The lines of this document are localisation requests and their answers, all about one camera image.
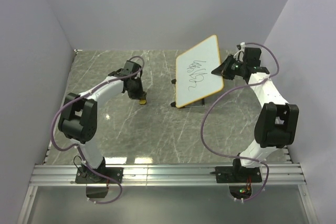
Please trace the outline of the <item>yellow-framed whiteboard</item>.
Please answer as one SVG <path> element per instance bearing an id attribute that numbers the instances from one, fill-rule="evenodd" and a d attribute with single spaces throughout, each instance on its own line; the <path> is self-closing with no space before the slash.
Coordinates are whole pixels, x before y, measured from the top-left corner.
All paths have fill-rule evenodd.
<path id="1" fill-rule="evenodd" d="M 183 108 L 214 95 L 224 88 L 224 80 L 211 71 L 221 65 L 216 35 L 211 35 L 176 57 L 175 106 Z"/>

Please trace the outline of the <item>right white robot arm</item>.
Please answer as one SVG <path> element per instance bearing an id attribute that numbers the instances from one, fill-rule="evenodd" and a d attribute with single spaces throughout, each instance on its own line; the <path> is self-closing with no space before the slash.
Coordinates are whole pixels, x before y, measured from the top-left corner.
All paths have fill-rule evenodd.
<path id="1" fill-rule="evenodd" d="M 282 97 L 266 67 L 261 66 L 261 51 L 243 54 L 242 60 L 229 55 L 211 73 L 227 80 L 242 77 L 254 91 L 261 112 L 254 128 L 254 140 L 228 168 L 215 169 L 217 179 L 226 183 L 261 182 L 261 162 L 295 138 L 299 108 Z"/>

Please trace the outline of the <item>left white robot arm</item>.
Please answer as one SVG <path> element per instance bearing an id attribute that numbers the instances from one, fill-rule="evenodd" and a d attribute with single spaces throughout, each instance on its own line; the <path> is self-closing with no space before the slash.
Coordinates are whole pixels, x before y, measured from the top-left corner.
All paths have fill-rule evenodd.
<path id="1" fill-rule="evenodd" d="M 94 183 L 104 181 L 108 174 L 105 158 L 94 140 L 98 128 L 98 110 L 121 93 L 127 93 L 131 100 L 138 100 L 141 105 L 146 104 L 141 77 L 142 67 L 128 60 L 123 68 L 108 74 L 90 90 L 66 95 L 56 115 L 59 118 L 58 130 L 71 140 L 71 147 L 78 149 L 82 171 L 87 172 Z"/>

